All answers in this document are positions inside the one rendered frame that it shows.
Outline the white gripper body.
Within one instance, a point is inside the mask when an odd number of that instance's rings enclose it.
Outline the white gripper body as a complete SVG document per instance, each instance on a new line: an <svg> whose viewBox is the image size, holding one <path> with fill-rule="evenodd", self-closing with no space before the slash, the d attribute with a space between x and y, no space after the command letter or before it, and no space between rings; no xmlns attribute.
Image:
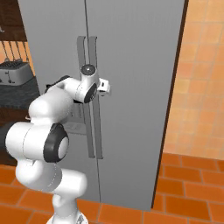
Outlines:
<svg viewBox="0 0 224 224"><path fill-rule="evenodd" d="M110 86L108 80L105 80L105 81L104 81L104 87L105 87L105 93L106 93L107 95L111 95L111 86Z"/></svg>

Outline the grey wide fridge door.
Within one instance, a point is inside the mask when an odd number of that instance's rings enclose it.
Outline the grey wide fridge door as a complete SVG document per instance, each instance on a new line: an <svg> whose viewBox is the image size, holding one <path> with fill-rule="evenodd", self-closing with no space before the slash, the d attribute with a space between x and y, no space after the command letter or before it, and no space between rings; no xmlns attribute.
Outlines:
<svg viewBox="0 0 224 224"><path fill-rule="evenodd" d="M101 202L151 208L187 0L87 0L100 98Z"/></svg>

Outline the grey fridge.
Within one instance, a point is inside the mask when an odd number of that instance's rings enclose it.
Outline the grey fridge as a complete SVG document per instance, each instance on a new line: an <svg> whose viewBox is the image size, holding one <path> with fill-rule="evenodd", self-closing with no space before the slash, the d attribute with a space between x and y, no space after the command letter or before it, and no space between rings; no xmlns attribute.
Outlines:
<svg viewBox="0 0 224 224"><path fill-rule="evenodd" d="M179 60L179 48L180 48L180 43L181 43L181 39L182 39L183 25L184 25L184 22L185 22L187 5L188 5L188 0L187 0L186 5L185 5L185 8L183 10L183 17L182 17L182 22L181 22L181 27L180 27L180 32L179 32L177 58L176 58L175 67L174 67L174 76L173 76L172 84L171 84L171 92L170 92L170 96L169 96L169 108L168 108L167 117L166 117L166 124L164 126L165 127L165 132L166 132L166 126L167 126L169 112L170 112L170 106L171 106L171 100L172 100L172 92L173 92L173 86L174 86L174 81L175 81L175 75L176 75L176 71L177 71L177 63L178 63L178 60ZM164 147L164 142L165 142L165 132L164 132L163 147ZM158 169L159 169L159 166L160 166L160 163L161 163L162 152L163 152L163 149L161 150L161 155L160 155L159 164L158 164L158 168L157 168L157 179L156 179L156 182L155 182L155 188L154 188L153 199L152 199L152 202L151 202L151 207L153 205L155 194L156 194L156 186L157 186L157 182L158 182Z"/></svg>

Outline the grey narrow fridge door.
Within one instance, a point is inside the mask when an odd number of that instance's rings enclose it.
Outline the grey narrow fridge door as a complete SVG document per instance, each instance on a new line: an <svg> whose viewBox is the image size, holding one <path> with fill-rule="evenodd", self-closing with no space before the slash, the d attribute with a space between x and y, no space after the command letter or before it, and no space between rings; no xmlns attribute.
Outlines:
<svg viewBox="0 0 224 224"><path fill-rule="evenodd" d="M77 38L85 36L86 63L89 62L87 0L18 0L38 89L44 93L64 75L79 79ZM95 149L93 105L89 103L94 158L88 156L87 133L69 135L69 149L59 166L87 176L84 200L101 200L98 158Z"/></svg>

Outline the grey hanging kitchen utensil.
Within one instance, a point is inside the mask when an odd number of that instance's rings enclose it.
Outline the grey hanging kitchen utensil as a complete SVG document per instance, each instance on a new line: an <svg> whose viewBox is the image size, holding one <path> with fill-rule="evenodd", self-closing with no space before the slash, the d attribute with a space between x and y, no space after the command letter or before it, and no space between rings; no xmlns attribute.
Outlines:
<svg viewBox="0 0 224 224"><path fill-rule="evenodd" d="M22 41L22 43L23 43L23 47L24 47L24 52L25 52L26 62L27 62L27 63L30 63L29 56L28 56L28 52L27 52L27 49L26 49L26 44L25 44L24 41Z"/></svg>
<svg viewBox="0 0 224 224"><path fill-rule="evenodd" d="M6 52L6 48L5 48L5 44L4 42L1 40L1 43L2 43L2 46L3 46L3 50L4 50L4 55L5 55L5 59L4 61L7 62L7 61L10 61L9 57L8 57L8 54Z"/></svg>
<svg viewBox="0 0 224 224"><path fill-rule="evenodd" d="M15 44L16 44L16 47L17 47L17 52L18 52L19 60L20 60L20 61L23 61L22 56L21 56L21 53L20 53L20 50L19 50L18 42L15 41Z"/></svg>
<svg viewBox="0 0 224 224"><path fill-rule="evenodd" d="M15 55L14 55L14 52L13 52L13 49L12 49L12 44L11 44L10 41L8 41L8 44L10 46L10 51L11 51L11 55L12 55L13 61L16 61L16 58L15 58Z"/></svg>

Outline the silver toaster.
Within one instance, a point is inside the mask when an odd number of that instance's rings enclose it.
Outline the silver toaster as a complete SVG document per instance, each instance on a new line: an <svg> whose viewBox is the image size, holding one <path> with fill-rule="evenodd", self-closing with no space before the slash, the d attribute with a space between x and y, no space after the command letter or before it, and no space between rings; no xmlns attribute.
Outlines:
<svg viewBox="0 0 224 224"><path fill-rule="evenodd" d="M0 85L21 86L34 77L27 62L5 61L0 64Z"/></svg>

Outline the dark wooden base cupboard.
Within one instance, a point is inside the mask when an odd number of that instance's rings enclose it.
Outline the dark wooden base cupboard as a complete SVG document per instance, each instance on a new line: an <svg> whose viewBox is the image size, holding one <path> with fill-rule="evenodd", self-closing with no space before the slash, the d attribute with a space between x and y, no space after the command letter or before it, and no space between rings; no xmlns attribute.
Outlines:
<svg viewBox="0 0 224 224"><path fill-rule="evenodd" d="M28 110L23 108L0 108L0 128L8 122L25 122ZM16 166L17 160L11 157L0 144L0 165Z"/></svg>

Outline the dark wooden wall cupboard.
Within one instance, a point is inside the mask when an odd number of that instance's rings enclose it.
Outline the dark wooden wall cupboard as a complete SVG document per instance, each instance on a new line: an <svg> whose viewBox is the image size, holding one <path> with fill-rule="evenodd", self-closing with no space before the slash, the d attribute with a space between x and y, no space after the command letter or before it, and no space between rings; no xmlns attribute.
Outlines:
<svg viewBox="0 0 224 224"><path fill-rule="evenodd" d="M27 41L18 0L0 0L0 40Z"/></svg>

